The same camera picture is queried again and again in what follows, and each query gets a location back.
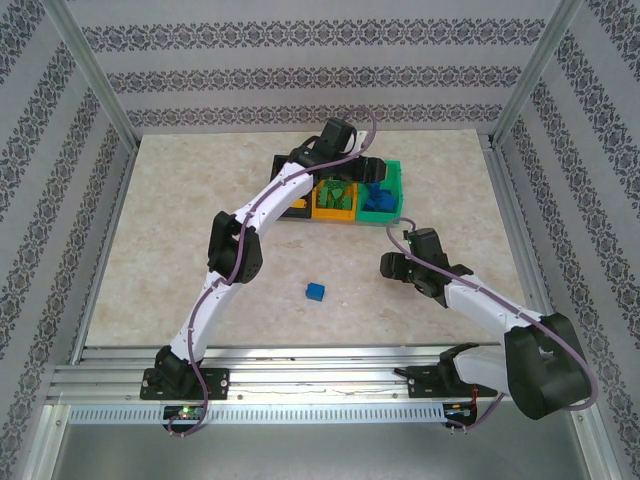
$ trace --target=marble surface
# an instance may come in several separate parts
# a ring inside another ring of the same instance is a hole
[[[307,136],[144,137],[87,345],[168,343],[200,292],[214,215],[249,201],[268,182],[273,155]],[[369,153],[402,162],[403,214],[435,228],[452,263],[523,302],[474,131],[380,132]],[[262,250],[260,274],[224,313],[212,345],[491,340],[410,285],[381,277],[380,256],[393,251],[383,227],[279,221]],[[309,282],[326,285],[323,302],[305,297]]]

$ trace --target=wire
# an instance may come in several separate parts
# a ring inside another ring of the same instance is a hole
[[[195,423],[189,430],[187,430],[186,432],[182,432],[182,433],[178,433],[178,432],[175,432],[174,430],[172,430],[171,427],[173,425],[173,422],[179,418],[179,417],[172,417],[169,420],[169,424],[167,425],[167,429],[169,430],[169,435],[171,435],[171,436],[177,435],[177,436],[180,436],[180,437],[187,437],[189,435],[193,435],[194,433],[196,433],[200,429],[200,427],[202,426],[202,423],[205,420],[205,417],[206,417],[206,414],[207,414],[207,408],[208,408],[208,405],[209,405],[209,392],[208,392],[208,389],[207,389],[207,384],[204,381],[202,373],[200,372],[200,368],[199,368],[197,362],[195,361],[195,356],[193,354],[193,339],[192,339],[193,326],[194,326],[194,323],[195,323],[196,315],[198,314],[198,310],[200,309],[200,306],[206,300],[206,298],[211,294],[211,292],[215,288],[217,288],[220,283],[223,283],[223,284],[225,284],[227,286],[233,285],[233,281],[238,276],[238,271],[240,270],[240,264],[242,263],[242,254],[243,254],[243,251],[244,251],[244,237],[245,237],[245,232],[247,231],[247,225],[249,224],[249,220],[251,220],[251,218],[254,216],[256,210],[262,204],[262,202],[264,202],[269,197],[269,195],[271,195],[273,192],[275,192],[282,185],[286,184],[287,182],[289,182],[291,180],[294,180],[295,178],[297,178],[297,177],[299,177],[301,175],[304,175],[304,174],[307,174],[307,173],[312,173],[312,172],[315,172],[317,170],[322,170],[324,168],[337,167],[339,165],[343,165],[343,164],[345,164],[347,162],[355,160],[356,158],[358,158],[360,155],[362,155],[371,146],[371,144],[373,143],[373,139],[375,138],[376,133],[378,131],[378,119],[376,118],[376,116],[373,114],[373,112],[371,110],[369,110],[367,107],[364,107],[364,106],[354,107],[351,110],[347,111],[342,116],[342,119],[346,120],[354,112],[356,112],[358,110],[364,111],[369,116],[369,118],[371,119],[371,123],[372,123],[371,131],[368,132],[367,136],[365,137],[364,141],[362,142],[362,146],[360,147],[360,150],[358,150],[355,153],[347,154],[345,157],[343,157],[343,158],[341,158],[339,160],[334,160],[333,162],[327,162],[327,163],[321,163],[321,164],[318,164],[318,165],[314,165],[313,167],[305,168],[304,170],[300,170],[300,171],[298,171],[296,173],[293,173],[293,174],[289,175],[282,182],[272,185],[271,188],[269,188],[266,192],[264,192],[264,194],[262,194],[260,196],[260,198],[258,198],[258,200],[256,200],[254,202],[254,204],[251,206],[251,208],[247,212],[247,214],[246,214],[246,216],[244,218],[244,221],[242,222],[242,226],[240,227],[240,234],[238,236],[238,254],[236,256],[236,263],[233,266],[233,271],[231,272],[231,274],[229,275],[229,277],[226,280],[224,280],[222,277],[219,277],[209,288],[207,288],[207,290],[205,290],[205,292],[200,296],[200,298],[196,302],[195,306],[193,307],[193,311],[191,312],[191,317],[189,317],[189,326],[187,327],[187,350],[189,352],[189,361],[191,362],[191,366],[193,368],[193,371],[195,372],[196,377],[198,378],[198,382],[200,382],[200,386],[202,387],[202,398],[203,398],[203,401],[202,401],[202,409],[203,409],[202,415],[200,417],[200,420],[198,420],[197,423]],[[313,141],[315,141],[317,139],[318,139],[317,136],[309,137],[307,140],[305,140],[304,145],[308,146]]]
[[[591,395],[589,396],[589,398],[584,403],[581,403],[581,404],[578,404],[578,405],[570,405],[568,407],[565,407],[564,410],[569,410],[569,411],[585,410],[585,409],[589,408],[591,405],[593,405],[596,402],[596,400],[598,399],[598,380],[596,379],[596,376],[593,373],[593,370],[591,370],[591,368],[589,367],[587,362],[582,358],[582,356],[578,352],[575,351],[575,349],[573,349],[567,342],[565,342],[557,334],[552,332],[548,327],[545,327],[540,322],[534,320],[533,318],[531,318],[526,313],[522,312],[518,308],[516,308],[513,305],[511,305],[509,302],[503,300],[498,295],[493,293],[491,290],[489,290],[489,289],[487,289],[487,288],[485,288],[485,287],[483,287],[481,285],[477,285],[474,282],[466,280],[466,279],[464,279],[462,277],[459,277],[458,275],[455,275],[455,274],[453,274],[453,273],[451,273],[451,272],[449,272],[447,270],[444,270],[443,268],[440,268],[440,267],[437,267],[435,265],[432,265],[431,263],[425,262],[424,260],[422,260],[422,259],[416,257],[415,255],[413,255],[410,251],[408,251],[406,248],[404,248],[404,246],[402,246],[402,244],[400,244],[400,242],[398,240],[396,240],[396,238],[391,233],[391,226],[393,224],[397,223],[397,222],[407,222],[407,223],[409,223],[409,225],[411,225],[411,230],[412,231],[416,230],[416,222],[414,222],[413,220],[411,220],[410,218],[407,218],[407,217],[396,217],[396,218],[392,219],[389,223],[387,223],[387,227],[386,227],[387,237],[389,237],[389,240],[391,240],[391,243],[393,243],[395,245],[395,247],[405,255],[405,257],[407,257],[410,260],[413,260],[414,262],[418,263],[419,265],[422,265],[423,267],[426,267],[426,268],[428,268],[430,270],[433,270],[434,272],[438,272],[441,275],[444,275],[445,277],[448,277],[448,278],[450,278],[452,280],[455,280],[456,282],[459,282],[459,283],[462,283],[463,285],[466,285],[469,288],[472,288],[472,289],[474,289],[474,290],[476,290],[476,291],[478,291],[480,293],[483,293],[484,295],[489,297],[491,300],[496,302],[498,305],[506,308],[509,312],[517,315],[519,318],[522,318],[526,322],[530,323],[534,327],[536,327],[539,330],[541,330],[547,337],[551,338],[554,342],[556,342],[558,345],[560,345],[560,347],[562,347],[578,363],[578,365],[580,365],[580,368],[582,368],[582,370],[586,373],[586,375],[587,375],[587,377],[589,379],[589,384],[590,384],[590,388],[591,388]],[[498,396],[496,398],[495,402],[491,404],[489,409],[487,409],[487,411],[482,415],[482,417],[480,417],[480,419],[478,421],[476,421],[470,427],[465,427],[465,429],[467,431],[471,430],[472,428],[475,428],[475,426],[477,426],[477,425],[481,424],[482,422],[484,422],[486,417],[489,416],[495,410],[495,407],[497,407],[498,403],[502,400],[503,396],[504,395]]]

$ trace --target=patterned wallpaper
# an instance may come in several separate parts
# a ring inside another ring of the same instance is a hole
[[[629,1],[583,4],[503,150],[554,308],[596,368],[623,478],[640,478],[639,19]]]
[[[128,154],[41,5],[0,6],[0,478],[69,361]]]
[[[556,3],[69,5],[139,133],[309,130],[355,104],[488,133]]]

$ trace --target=blue cube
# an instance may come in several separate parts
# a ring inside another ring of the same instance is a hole
[[[307,285],[307,291],[305,294],[307,295],[307,298],[321,302],[324,297],[324,285],[310,283]]]

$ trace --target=green object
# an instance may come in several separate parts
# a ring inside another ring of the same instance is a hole
[[[327,187],[322,187],[320,189],[320,195],[318,196],[318,206],[326,208],[328,198],[329,198],[329,189]]]
[[[369,199],[369,189],[366,185],[358,184],[358,205],[356,209],[356,222],[389,223],[390,220],[402,213],[402,167],[397,160],[385,160],[387,164],[387,178],[380,182],[381,190],[391,190],[396,198],[396,211],[392,213],[368,212],[364,210],[364,204]]]

